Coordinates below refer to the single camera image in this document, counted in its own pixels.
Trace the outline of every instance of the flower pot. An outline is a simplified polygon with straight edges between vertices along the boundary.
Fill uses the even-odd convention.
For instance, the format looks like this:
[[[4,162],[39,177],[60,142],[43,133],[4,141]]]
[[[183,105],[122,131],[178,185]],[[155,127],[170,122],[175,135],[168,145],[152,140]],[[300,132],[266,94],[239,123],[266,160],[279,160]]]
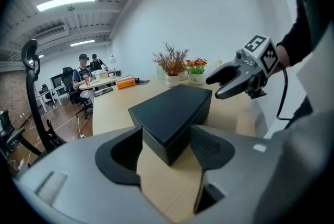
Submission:
[[[179,79],[179,81],[187,80],[188,79],[188,72],[183,71],[183,72],[179,73],[178,79]]]
[[[189,74],[189,83],[190,84],[196,84],[196,85],[202,85],[205,83],[204,74]]]
[[[178,85],[179,76],[166,76],[166,83],[169,88]]]

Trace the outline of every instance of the man with cap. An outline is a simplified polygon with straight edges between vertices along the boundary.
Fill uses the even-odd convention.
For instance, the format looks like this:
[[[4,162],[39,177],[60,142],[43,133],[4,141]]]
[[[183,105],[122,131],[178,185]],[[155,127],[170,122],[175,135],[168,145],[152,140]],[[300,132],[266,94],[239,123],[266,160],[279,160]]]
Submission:
[[[85,54],[79,56],[79,67],[73,71],[73,88],[79,90],[80,96],[90,99],[94,103],[94,90],[80,90],[80,86],[85,84],[85,76],[91,77],[91,72],[86,68],[87,60],[89,58]]]
[[[96,54],[92,55],[93,61],[90,62],[89,64],[89,68],[91,71],[96,71],[96,70],[102,70],[102,66],[104,65],[104,69],[108,69],[108,67],[106,66],[105,63],[103,63],[103,61],[101,59],[98,59]]]

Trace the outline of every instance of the air conditioner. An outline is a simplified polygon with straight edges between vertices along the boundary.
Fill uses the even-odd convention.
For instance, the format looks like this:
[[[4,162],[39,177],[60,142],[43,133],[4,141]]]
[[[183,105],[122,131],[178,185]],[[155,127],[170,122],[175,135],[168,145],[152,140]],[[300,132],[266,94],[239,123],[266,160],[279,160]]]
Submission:
[[[49,30],[43,31],[34,37],[38,41],[39,45],[49,43],[51,41],[67,37],[69,35],[69,30],[66,25],[57,26]]]

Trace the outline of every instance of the brick wall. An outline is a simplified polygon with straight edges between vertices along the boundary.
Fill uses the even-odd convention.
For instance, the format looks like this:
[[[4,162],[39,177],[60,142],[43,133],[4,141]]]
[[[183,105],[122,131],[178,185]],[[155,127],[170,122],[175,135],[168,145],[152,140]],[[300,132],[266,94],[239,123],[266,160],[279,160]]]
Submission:
[[[31,115],[26,91],[26,71],[0,73],[0,110],[8,110],[9,118],[15,129],[18,129],[26,120],[20,118],[25,113]]]

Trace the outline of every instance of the black box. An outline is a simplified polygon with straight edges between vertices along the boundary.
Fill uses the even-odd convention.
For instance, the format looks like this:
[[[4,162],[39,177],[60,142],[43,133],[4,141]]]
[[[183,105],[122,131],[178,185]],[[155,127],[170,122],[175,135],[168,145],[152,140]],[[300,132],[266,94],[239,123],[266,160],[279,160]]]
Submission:
[[[169,166],[190,141],[190,125],[207,117],[212,90],[178,85],[129,109],[146,144]]]

